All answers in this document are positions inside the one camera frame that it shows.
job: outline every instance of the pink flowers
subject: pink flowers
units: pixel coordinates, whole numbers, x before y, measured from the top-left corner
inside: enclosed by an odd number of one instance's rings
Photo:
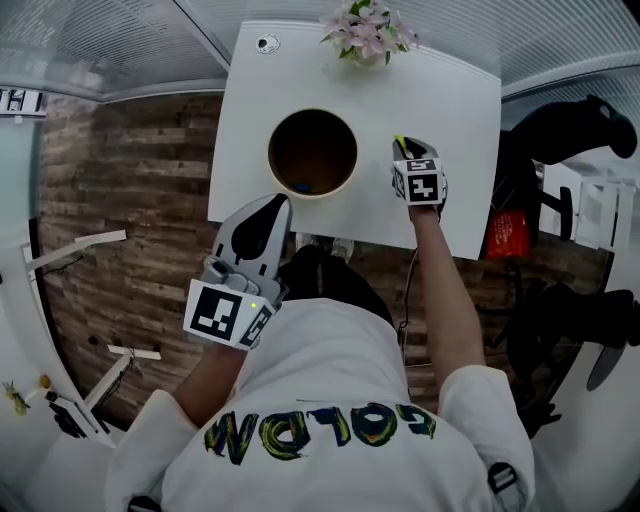
[[[409,30],[399,13],[391,13],[379,0],[347,2],[330,16],[320,19],[325,25],[325,38],[340,51],[340,58],[377,59],[385,55],[387,64],[392,53],[409,51],[417,45],[415,32]]]

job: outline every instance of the shoe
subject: shoe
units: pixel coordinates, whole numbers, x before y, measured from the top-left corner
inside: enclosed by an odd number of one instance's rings
[[[302,249],[305,245],[318,245],[318,238],[315,235],[309,233],[296,233],[296,252]]]
[[[355,242],[353,240],[349,240],[348,238],[336,238],[333,241],[331,256],[337,256],[338,258],[342,258],[345,263],[349,263],[354,247]]]

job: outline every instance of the small round sticker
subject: small round sticker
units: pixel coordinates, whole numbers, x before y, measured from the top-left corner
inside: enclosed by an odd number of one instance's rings
[[[260,53],[273,53],[280,48],[280,39],[275,34],[265,34],[256,41],[256,50]]]

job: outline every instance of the white table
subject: white table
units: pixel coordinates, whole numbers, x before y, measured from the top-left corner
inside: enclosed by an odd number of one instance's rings
[[[272,54],[256,41],[275,34]],[[276,126],[319,108],[353,131],[358,160],[348,185],[322,199],[292,198],[293,231],[414,248],[406,206],[391,188],[393,135],[434,146],[449,182],[442,227],[454,256],[477,259],[485,232],[500,132],[500,80],[432,50],[357,68],[319,44],[321,27],[245,22],[233,55],[213,159],[209,215],[221,222],[246,203],[283,192],[267,160]]]

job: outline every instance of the red bag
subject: red bag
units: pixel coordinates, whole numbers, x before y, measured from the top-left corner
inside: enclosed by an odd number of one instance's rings
[[[487,259],[529,254],[529,228],[522,210],[500,210],[491,212]]]

